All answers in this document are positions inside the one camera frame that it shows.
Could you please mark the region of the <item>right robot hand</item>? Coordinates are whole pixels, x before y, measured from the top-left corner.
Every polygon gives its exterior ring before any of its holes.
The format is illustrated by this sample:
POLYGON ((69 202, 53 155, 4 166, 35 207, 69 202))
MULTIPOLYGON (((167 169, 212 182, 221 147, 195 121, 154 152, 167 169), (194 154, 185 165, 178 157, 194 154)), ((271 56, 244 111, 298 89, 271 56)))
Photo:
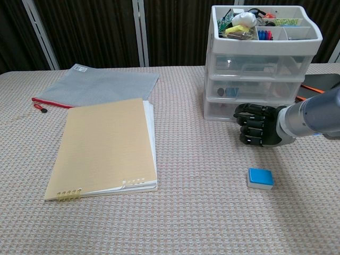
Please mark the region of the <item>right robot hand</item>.
POLYGON ((238 105, 233 116, 241 126, 240 141, 245 145, 277 146, 282 141, 276 129, 278 115, 284 108, 249 103, 238 105))

